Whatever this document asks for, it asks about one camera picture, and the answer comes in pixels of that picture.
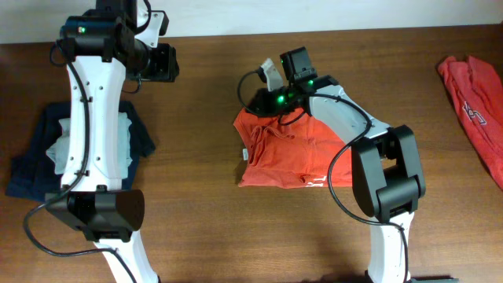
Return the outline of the orange t-shirt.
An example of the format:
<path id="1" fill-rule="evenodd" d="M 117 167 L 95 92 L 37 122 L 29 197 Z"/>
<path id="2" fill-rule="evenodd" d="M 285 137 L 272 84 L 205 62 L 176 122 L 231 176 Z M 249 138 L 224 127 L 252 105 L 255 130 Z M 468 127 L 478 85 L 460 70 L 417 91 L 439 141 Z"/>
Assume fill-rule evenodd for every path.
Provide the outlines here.
<path id="1" fill-rule="evenodd" d="M 319 120 L 304 115 L 287 126 L 241 109 L 233 122 L 246 148 L 240 187 L 326 187 L 332 158 L 345 143 Z"/>

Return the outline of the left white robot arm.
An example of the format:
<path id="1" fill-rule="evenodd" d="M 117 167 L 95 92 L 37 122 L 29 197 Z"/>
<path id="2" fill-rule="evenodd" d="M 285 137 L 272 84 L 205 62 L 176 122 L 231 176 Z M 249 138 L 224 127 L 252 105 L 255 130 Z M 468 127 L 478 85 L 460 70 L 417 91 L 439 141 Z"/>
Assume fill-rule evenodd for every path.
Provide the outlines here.
<path id="1" fill-rule="evenodd" d="M 72 88 L 69 153 L 46 210 L 93 242 L 118 282 L 159 280 L 141 239 L 144 195 L 122 185 L 119 100 L 127 80 L 175 80 L 176 51 L 160 42 L 168 24 L 148 2 L 99 1 L 69 17 L 57 41 Z"/>

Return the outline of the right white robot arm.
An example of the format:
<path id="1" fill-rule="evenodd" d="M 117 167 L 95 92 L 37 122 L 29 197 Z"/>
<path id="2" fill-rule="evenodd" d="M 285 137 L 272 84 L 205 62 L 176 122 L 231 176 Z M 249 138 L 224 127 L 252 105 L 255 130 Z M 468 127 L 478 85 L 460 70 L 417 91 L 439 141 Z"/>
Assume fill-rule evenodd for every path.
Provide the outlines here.
<path id="1" fill-rule="evenodd" d="M 337 79 L 319 76 L 306 48 L 285 52 L 280 59 L 281 72 L 271 59 L 253 70 L 266 88 L 258 90 L 245 109 L 258 117 L 272 117 L 302 108 L 343 141 L 328 172 L 346 151 L 351 153 L 353 194 L 364 215 L 349 211 L 340 199 L 335 202 L 346 215 L 370 228 L 365 278 L 411 282 L 409 228 L 426 190 L 413 131 L 376 119 L 346 94 Z"/>

